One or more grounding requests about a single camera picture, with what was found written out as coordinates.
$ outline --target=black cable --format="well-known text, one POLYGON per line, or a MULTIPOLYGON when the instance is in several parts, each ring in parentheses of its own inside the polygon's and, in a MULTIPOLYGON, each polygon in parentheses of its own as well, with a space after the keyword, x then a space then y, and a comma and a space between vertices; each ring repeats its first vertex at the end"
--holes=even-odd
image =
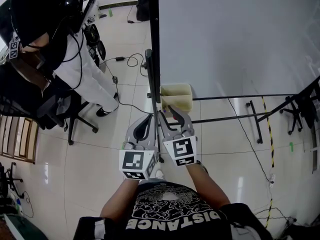
POLYGON ((140 74, 141 74, 141 76, 147 78, 148 76, 142 74, 142 71, 141 71, 142 64, 144 63, 144 59, 145 59, 144 56, 143 56, 141 53, 134 53, 134 54, 132 54, 132 55, 128 58, 128 61, 126 62, 126 64, 127 64, 129 67, 135 67, 136 65, 138 65, 138 60, 137 60, 137 58, 133 57, 134 55, 140 55, 140 56, 142 57, 142 62, 141 62, 141 64, 140 64, 140 74), (134 65, 134 66, 130 66, 130 65, 129 65, 129 60, 130 60, 131 58, 136 59, 136 65, 134 65))
POLYGON ((26 214, 23 213, 23 212, 22 212, 22 213, 23 213, 24 216, 26 216, 26 217, 28 217, 28 218, 33 218, 35 214, 34 214, 34 209, 33 209, 33 207, 32 207, 32 203, 31 203, 31 201, 30 201, 30 196, 29 196, 29 194, 28 194, 27 191, 24 191, 22 194, 24 194, 24 193, 26 193, 26 194, 28 195, 28 197, 25 198, 25 201, 26 201, 27 204, 30 204, 30 206, 31 206, 31 211, 32 211, 32 215, 29 216, 29 215, 26 215, 26 214))
POLYGON ((131 6, 131 9, 130 9, 130 11, 129 11, 129 13, 128 13, 128 16, 126 17, 126 22, 128 22, 129 24, 142 23, 143 21, 136 22, 136 21, 133 21, 133 20, 128 20, 129 15, 130 15, 133 7, 134 7, 134 4, 131 6))
MULTIPOLYGON (((110 68, 108 67, 108 65, 107 65, 107 63, 106 63, 105 61, 104 61, 104 64, 105 64, 106 67, 108 68, 111 76, 114 77, 114 75, 111 73, 111 70, 110 70, 110 68)), ((141 111, 142 113, 152 114, 152 113, 149 113, 149 112, 146 112, 146 111, 141 110, 140 108, 136 107, 135 105, 121 103, 121 101, 120 101, 120 93, 119 93, 119 90, 118 90, 118 85, 115 84, 115 87, 116 87, 116 92, 118 93, 118 101, 119 101, 119 103, 120 103, 121 105, 123 105, 123 106, 131 106, 131 107, 134 107, 134 108, 136 108, 137 110, 141 111)))
POLYGON ((82 75, 83 75, 83 72, 82 72, 82 57, 81 57, 80 45, 79 45, 79 42, 78 42, 78 40, 75 38, 75 36, 74 36, 73 33, 71 33, 71 36, 72 36, 72 38, 75 40, 76 45, 78 46, 79 57, 80 57, 80 70, 81 70, 81 73, 80 73, 80 81, 79 81, 78 85, 77 85, 75 88, 71 88, 69 91, 73 91, 73 90, 77 89, 77 88, 80 86, 81 81, 82 81, 82 75))
MULTIPOLYGON (((127 62, 126 62, 127 66, 128 66, 128 67, 131 67, 131 68, 134 68, 135 66, 137 66, 137 65, 139 64, 138 59, 137 59, 136 57, 134 57, 134 55, 140 55, 140 56, 142 57, 142 62, 141 62, 141 64, 140 64, 140 74, 141 74, 141 76, 147 78, 148 76, 145 75, 145 74, 142 74, 142 71, 141 71, 142 65, 143 65, 144 60, 145 60, 144 56, 143 56, 141 53, 134 53, 134 54, 132 54, 132 55, 129 56, 129 57, 122 57, 122 58, 123 58, 123 60, 128 59, 127 62), (136 60, 136 64, 135 64, 135 65, 129 65, 130 59, 135 59, 135 60, 136 60)), ((103 63, 106 63, 106 62, 111 61, 111 60, 116 60, 116 59, 118 59, 118 58, 109 58, 109 59, 103 61, 102 63, 100 63, 99 66, 102 65, 103 63)))
POLYGON ((62 61, 62 63, 64 63, 64 62, 70 62, 70 61, 72 61, 75 57, 77 57, 78 54, 79 54, 79 52, 80 52, 81 49, 82 49, 83 44, 84 44, 84 32, 82 31, 82 41, 81 41, 80 50, 78 50, 77 54, 74 55, 71 59, 64 60, 64 61, 62 61))
MULTIPOLYGON (((289 217, 284 216, 284 214, 282 213, 282 211, 280 211, 280 209, 277 208, 277 207, 271 208, 271 210, 274 210, 274 209, 278 210, 279 213, 281 213, 282 217, 271 217, 270 219, 286 219, 287 222, 289 221, 289 219, 293 219, 293 221, 294 221, 295 223, 297 223, 298 225, 302 226, 300 223, 297 222, 297 219, 296 219, 296 218, 291 217, 291 216, 289 216, 289 217)), ((269 211, 269 208, 268 208, 268 209, 261 210, 261 211, 255 213, 254 215, 256 216, 256 215, 258 215, 258 214, 260 214, 260 213, 263 213, 263 212, 265 212, 265 211, 269 211)), ((267 219, 267 218, 268 218, 268 217, 261 217, 261 218, 257 218, 257 219, 260 220, 260 219, 267 219)))
MULTIPOLYGON (((233 108, 233 111, 234 111, 235 115, 236 115, 236 116, 238 116, 238 115, 237 115, 237 112, 236 112, 236 110, 235 110, 234 106, 232 105, 232 103, 231 103, 231 101, 230 101, 230 99, 229 99, 229 98, 228 98, 228 101, 229 101, 229 103, 230 103, 231 107, 233 108)), ((242 126, 242 123, 241 123, 241 121, 240 121, 240 119, 239 119, 239 118, 238 118, 238 120, 239 120, 239 123, 240 123, 240 125, 241 125, 241 128, 242 128, 242 130, 243 130, 243 132, 244 132, 244 134, 245 134, 245 136, 246 136, 247 140, 248 140, 248 141, 249 141, 249 143, 250 143, 250 146, 251 146, 251 148, 252 148, 252 151, 254 152, 255 157, 256 157, 256 159, 257 159, 257 160, 258 160, 258 162, 259 162, 259 165, 260 165, 260 167, 261 167, 261 170, 263 171, 263 174, 264 174, 264 176, 265 176, 265 179, 266 179, 269 183, 273 184, 274 182, 268 179, 267 174, 266 174, 266 172, 265 172, 264 168, 262 167, 262 164, 261 164, 261 162, 260 162, 260 160, 259 160, 259 158, 258 158, 258 156, 257 156, 257 153, 256 153, 256 151, 255 151, 254 147, 252 146, 251 141, 250 141, 250 139, 249 139, 249 137, 248 137, 248 135, 247 135, 247 133, 246 133, 246 131, 245 131, 244 127, 242 126)))

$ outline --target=black metal frame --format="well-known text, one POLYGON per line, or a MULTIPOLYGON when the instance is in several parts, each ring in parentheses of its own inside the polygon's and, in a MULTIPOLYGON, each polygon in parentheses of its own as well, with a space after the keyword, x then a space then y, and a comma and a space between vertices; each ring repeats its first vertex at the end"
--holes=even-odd
MULTIPOLYGON (((156 103, 160 103, 160 33, 159 33, 159 0, 149 0, 149 13, 150 13, 150 30, 151 30, 151 43, 152 43, 152 50, 148 49, 145 51, 145 59, 146 59, 146 69, 148 71, 148 79, 150 85, 150 98, 152 100, 152 108, 153 114, 155 117, 155 121, 158 121, 158 114, 157 114, 157 105, 156 103)), ((320 76, 317 77, 310 85, 314 82, 318 82, 320 80, 320 76)), ((194 101, 203 101, 203 100, 217 100, 217 99, 232 99, 232 98, 251 98, 251 97, 273 97, 273 96, 289 96, 286 98, 285 102, 274 108, 269 112, 264 113, 256 113, 255 106, 250 100, 250 102, 246 103, 247 107, 251 107, 253 114, 246 114, 246 115, 237 115, 237 116, 230 116, 230 117, 221 117, 221 118, 212 118, 212 119, 205 119, 205 120, 194 120, 192 121, 193 124, 201 124, 201 123, 208 123, 208 122, 217 122, 217 121, 224 121, 224 120, 233 120, 233 119, 241 119, 241 118, 250 118, 254 117, 255 124, 258 131, 258 140, 257 143, 262 144, 263 139, 261 135, 260 125, 259 123, 274 113, 280 111, 282 108, 287 106, 289 103, 292 103, 297 94, 267 94, 267 95, 239 95, 239 96, 223 96, 223 97, 204 97, 204 98, 194 98, 194 101)), ((179 125, 178 122, 169 123, 171 126, 179 125)), ((157 136, 158 136, 158 148, 160 151, 159 145, 159 131, 157 129, 157 136)))

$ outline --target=graphic print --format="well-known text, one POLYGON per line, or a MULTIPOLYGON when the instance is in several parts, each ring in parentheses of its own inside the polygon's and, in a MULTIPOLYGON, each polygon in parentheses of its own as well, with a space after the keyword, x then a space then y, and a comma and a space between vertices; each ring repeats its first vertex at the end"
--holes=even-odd
POLYGON ((177 166, 187 166, 189 164, 193 164, 195 162, 195 157, 191 156, 191 157, 187 157, 187 158, 183 158, 183 159, 178 159, 175 161, 177 166))
POLYGON ((135 219, 172 221, 213 209, 185 186, 156 185, 138 194, 132 212, 135 219))
POLYGON ((191 140, 189 138, 174 141, 172 144, 174 156, 176 158, 191 155, 194 153, 191 145, 191 140))
POLYGON ((144 163, 143 152, 125 152, 122 168, 132 170, 142 170, 144 163))

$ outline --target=person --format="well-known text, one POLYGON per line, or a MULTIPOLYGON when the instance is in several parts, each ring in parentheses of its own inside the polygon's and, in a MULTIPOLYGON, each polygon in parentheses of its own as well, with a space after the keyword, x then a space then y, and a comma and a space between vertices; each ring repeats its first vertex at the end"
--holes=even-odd
POLYGON ((61 0, 11 0, 12 24, 21 41, 20 50, 39 51, 46 72, 55 72, 85 100, 101 105, 96 115, 105 117, 118 108, 118 94, 91 58, 84 34, 69 34, 60 4, 61 0))
POLYGON ((166 181, 161 170, 150 180, 125 179, 100 217, 79 219, 73 239, 273 239, 247 205, 230 203, 202 165, 186 168, 196 191, 166 181))

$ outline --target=vr headset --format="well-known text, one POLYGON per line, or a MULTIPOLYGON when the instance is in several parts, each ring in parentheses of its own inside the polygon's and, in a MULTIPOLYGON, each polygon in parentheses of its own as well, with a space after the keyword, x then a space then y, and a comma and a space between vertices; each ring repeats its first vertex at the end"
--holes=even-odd
MULTIPOLYGON (((62 27, 67 27, 68 30, 72 31, 71 34, 78 33, 82 29, 82 26, 84 25, 86 18, 91 12, 95 2, 96 0, 89 0, 83 11, 84 0, 60 0, 60 11, 62 12, 61 20, 51 38, 54 39, 55 33, 59 28, 62 27)), ((13 13, 11 13, 11 23, 14 31, 19 35, 19 30, 16 26, 15 15, 13 13)), ((28 46, 36 49, 41 48, 32 45, 28 46)))

